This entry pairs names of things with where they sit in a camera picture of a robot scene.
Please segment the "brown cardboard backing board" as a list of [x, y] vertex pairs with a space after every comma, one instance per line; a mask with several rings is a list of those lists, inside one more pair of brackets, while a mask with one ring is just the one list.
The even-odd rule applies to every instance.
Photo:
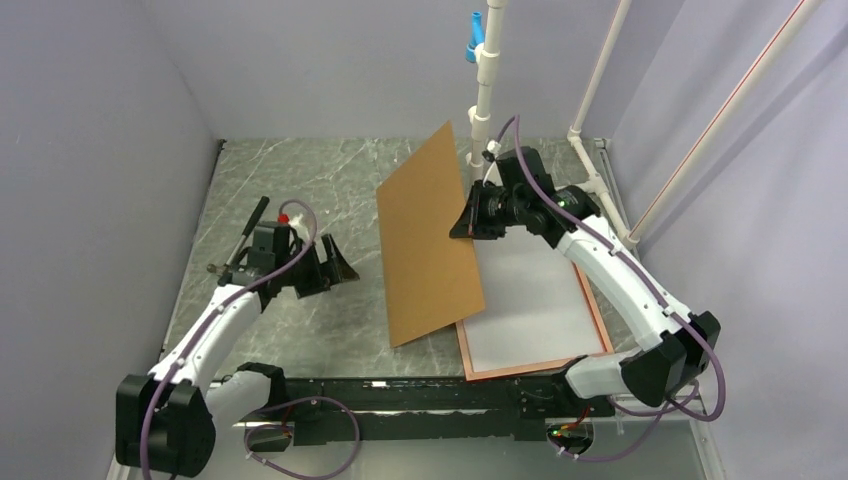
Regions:
[[482, 312], [474, 244], [449, 235], [466, 202], [450, 122], [399, 164], [376, 201], [390, 346]]

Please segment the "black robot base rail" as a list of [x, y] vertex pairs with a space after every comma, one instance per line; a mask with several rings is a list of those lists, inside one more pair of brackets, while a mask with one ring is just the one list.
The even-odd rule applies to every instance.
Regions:
[[550, 375], [467, 381], [462, 377], [290, 378], [286, 397], [244, 417], [284, 425], [296, 446], [347, 441], [506, 437], [543, 441], [556, 423], [610, 418], [609, 401], [569, 398]]

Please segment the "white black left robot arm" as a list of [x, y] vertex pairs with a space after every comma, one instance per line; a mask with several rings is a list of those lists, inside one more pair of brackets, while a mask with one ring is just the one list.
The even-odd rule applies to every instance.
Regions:
[[211, 459], [219, 430], [251, 414], [279, 417], [294, 402], [282, 368], [247, 362], [214, 387], [217, 371], [282, 290], [291, 288], [305, 298], [359, 278], [331, 235], [301, 233], [286, 216], [257, 223], [251, 245], [236, 261], [177, 346], [147, 373], [130, 374], [119, 384], [119, 464], [137, 467], [145, 476], [193, 478]]

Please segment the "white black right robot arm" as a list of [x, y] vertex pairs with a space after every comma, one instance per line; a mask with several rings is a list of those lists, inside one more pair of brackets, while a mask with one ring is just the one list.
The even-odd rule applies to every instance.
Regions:
[[498, 240], [513, 226], [541, 237], [599, 288], [637, 344], [628, 353], [569, 361], [550, 391], [557, 411], [574, 415], [596, 397], [619, 394], [659, 407], [706, 370], [718, 320], [708, 311], [692, 312], [648, 274], [587, 192], [556, 187], [534, 148], [483, 157], [501, 181], [472, 183], [450, 237]]

